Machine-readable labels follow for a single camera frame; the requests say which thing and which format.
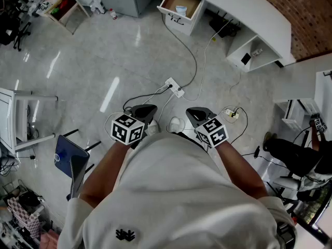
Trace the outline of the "person's white left shoe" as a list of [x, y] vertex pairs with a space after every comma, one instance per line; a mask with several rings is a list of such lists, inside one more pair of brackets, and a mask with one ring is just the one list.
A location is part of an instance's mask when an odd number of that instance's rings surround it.
[[149, 136], [159, 133], [159, 125], [154, 119], [148, 125], [147, 132]]

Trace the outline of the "white stool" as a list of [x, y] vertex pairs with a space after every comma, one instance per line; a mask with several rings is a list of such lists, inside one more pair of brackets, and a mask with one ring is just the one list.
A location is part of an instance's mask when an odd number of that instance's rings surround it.
[[297, 200], [297, 192], [300, 187], [301, 180], [289, 176], [280, 176], [270, 182], [266, 182], [266, 185], [275, 196], [282, 200], [291, 199]]

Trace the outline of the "person's left forearm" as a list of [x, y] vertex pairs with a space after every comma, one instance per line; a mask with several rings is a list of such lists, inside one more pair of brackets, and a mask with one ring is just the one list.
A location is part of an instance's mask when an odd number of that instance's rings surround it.
[[79, 198], [97, 207], [114, 189], [130, 145], [115, 142], [84, 182]]

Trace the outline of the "person's right forearm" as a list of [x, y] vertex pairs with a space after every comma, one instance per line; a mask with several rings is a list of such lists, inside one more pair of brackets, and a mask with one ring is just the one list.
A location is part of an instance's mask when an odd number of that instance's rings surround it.
[[268, 196], [259, 174], [229, 142], [222, 142], [215, 149], [233, 184], [255, 199]]

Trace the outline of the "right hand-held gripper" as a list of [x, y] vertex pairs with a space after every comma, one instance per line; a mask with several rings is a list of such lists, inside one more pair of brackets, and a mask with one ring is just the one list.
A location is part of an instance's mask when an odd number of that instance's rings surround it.
[[210, 148], [215, 148], [229, 139], [226, 126], [220, 115], [206, 107], [191, 107], [186, 109], [186, 116], [195, 129], [199, 140]]

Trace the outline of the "white curved desk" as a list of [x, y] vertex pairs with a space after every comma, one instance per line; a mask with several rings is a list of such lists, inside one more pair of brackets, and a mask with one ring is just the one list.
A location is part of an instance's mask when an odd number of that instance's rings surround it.
[[291, 23], [267, 0], [205, 0], [232, 15], [274, 50], [282, 65], [296, 62], [291, 54]]

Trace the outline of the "person's white shoe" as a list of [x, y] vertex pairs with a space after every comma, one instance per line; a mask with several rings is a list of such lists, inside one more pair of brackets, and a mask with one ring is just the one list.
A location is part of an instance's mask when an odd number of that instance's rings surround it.
[[159, 133], [159, 125], [154, 119], [148, 125], [147, 132], [149, 136]]
[[170, 133], [180, 133], [185, 129], [185, 121], [178, 117], [173, 117], [168, 125]]

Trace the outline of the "white drawer with brown inside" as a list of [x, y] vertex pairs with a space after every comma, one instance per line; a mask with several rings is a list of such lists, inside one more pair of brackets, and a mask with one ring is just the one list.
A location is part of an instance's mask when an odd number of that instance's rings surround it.
[[[163, 0], [157, 9], [171, 17], [172, 20], [180, 20], [186, 23], [192, 23], [198, 14], [202, 5], [202, 0]], [[186, 7], [185, 15], [176, 11], [176, 6]]]

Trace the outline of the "black router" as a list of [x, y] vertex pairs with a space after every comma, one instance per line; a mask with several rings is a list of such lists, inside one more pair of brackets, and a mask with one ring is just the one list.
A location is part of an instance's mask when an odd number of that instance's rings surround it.
[[233, 23], [233, 18], [227, 19], [227, 13], [222, 16], [219, 15], [219, 11], [215, 13], [209, 22], [210, 27], [217, 32], [217, 35], [221, 38], [225, 37], [235, 37], [237, 33], [241, 30], [240, 22]]

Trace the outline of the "wooden chair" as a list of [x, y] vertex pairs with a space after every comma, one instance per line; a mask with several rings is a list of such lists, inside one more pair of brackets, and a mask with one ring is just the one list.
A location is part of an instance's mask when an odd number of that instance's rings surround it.
[[45, 11], [44, 15], [73, 35], [76, 30], [71, 31], [66, 24], [75, 10], [81, 10], [90, 18], [90, 15], [79, 0], [57, 0]]

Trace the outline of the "white side cabinet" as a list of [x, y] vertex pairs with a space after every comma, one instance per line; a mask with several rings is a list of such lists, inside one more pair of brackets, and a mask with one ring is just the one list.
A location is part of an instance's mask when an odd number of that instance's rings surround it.
[[295, 108], [307, 115], [319, 114], [327, 131], [332, 132], [332, 70], [310, 75], [286, 74], [276, 83], [273, 101], [291, 107], [285, 109], [285, 118]]

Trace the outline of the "person's white shirt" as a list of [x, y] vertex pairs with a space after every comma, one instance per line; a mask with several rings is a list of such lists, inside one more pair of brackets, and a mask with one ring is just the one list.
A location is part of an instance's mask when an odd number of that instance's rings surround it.
[[199, 146], [158, 133], [97, 207], [70, 199], [58, 249], [293, 249], [296, 236], [279, 198], [247, 195]]

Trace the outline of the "white table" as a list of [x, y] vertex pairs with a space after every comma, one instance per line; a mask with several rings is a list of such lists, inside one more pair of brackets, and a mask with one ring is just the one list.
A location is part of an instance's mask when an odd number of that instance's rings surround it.
[[27, 139], [29, 101], [57, 101], [57, 96], [34, 95], [29, 91], [0, 88], [0, 143], [12, 154], [32, 145], [55, 138], [55, 134]]

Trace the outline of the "checked bag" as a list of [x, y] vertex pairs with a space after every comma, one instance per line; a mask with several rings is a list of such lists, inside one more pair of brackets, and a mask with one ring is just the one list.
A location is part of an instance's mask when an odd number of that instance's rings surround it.
[[29, 214], [18, 202], [18, 198], [7, 200], [8, 210], [12, 212], [17, 221], [28, 230], [31, 238], [38, 239], [40, 236], [39, 213]]

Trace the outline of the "white open shelf unit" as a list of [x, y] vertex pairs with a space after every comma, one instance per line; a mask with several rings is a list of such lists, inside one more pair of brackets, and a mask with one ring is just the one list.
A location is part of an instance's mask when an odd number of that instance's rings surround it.
[[[253, 57], [251, 53], [257, 48], [262, 48], [263, 52], [259, 56]], [[247, 65], [243, 65], [241, 59], [246, 53], [251, 55], [251, 59]], [[238, 34], [233, 39], [226, 58], [243, 72], [248, 73], [268, 64], [274, 63], [275, 61], [278, 61], [280, 57], [258, 35]]]

